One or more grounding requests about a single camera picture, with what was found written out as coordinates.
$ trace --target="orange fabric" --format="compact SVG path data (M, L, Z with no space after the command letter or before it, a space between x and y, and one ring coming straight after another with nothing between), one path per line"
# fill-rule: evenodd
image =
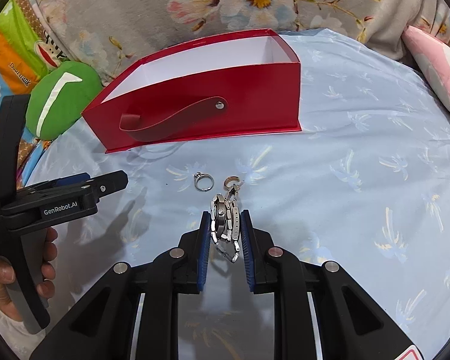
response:
M30 93L38 82L34 71L12 50L0 32L0 74L16 95Z

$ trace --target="pink pillow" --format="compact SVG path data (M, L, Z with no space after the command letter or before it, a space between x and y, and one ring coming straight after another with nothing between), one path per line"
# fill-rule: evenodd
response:
M402 39L429 85L450 111L450 47L412 26L405 28Z

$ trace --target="pillow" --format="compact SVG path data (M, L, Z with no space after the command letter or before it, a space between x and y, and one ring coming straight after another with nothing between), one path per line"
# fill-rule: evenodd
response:
M68 130L102 90L98 74L82 62L65 61L31 91L27 128L42 140Z
M411 26L405 29L402 39L433 91L450 111L450 47Z

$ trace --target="jewelry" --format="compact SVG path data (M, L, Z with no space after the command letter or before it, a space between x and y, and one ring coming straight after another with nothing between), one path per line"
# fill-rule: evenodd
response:
M238 184L232 184L229 185L232 181L236 181ZM240 178L238 176L230 176L225 179L223 182L223 189L227 192L230 192L230 190L233 188L234 185L238 185L238 189L242 186L243 181L240 182Z
M232 181L238 184L229 185ZM210 236L216 249L231 263L239 258L240 253L240 213L237 202L240 186L240 178L231 176L225 180L223 187L228 191L227 197L217 194L211 201L211 229ZM235 253L233 257L225 251L218 242L233 242Z
M202 191L202 192L208 192L208 191L210 191L210 190L214 187L214 185L215 185L215 180L214 180L214 178L213 178L212 176L210 176L209 174L207 174L207 173L200 173L200 172L197 172L197 173L195 173L195 174L193 175L193 178L195 179L195 188L197 188L197 190ZM200 187L198 186L198 182L199 182L200 180L202 180L202 179L209 179L209 180L211 181L211 185L210 185L209 187L207 187L207 188L200 188Z

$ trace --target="warning label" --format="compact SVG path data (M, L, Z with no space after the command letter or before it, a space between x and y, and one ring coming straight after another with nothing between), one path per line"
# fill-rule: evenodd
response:
M395 360L423 360L423 358L416 346L410 345L408 349Z

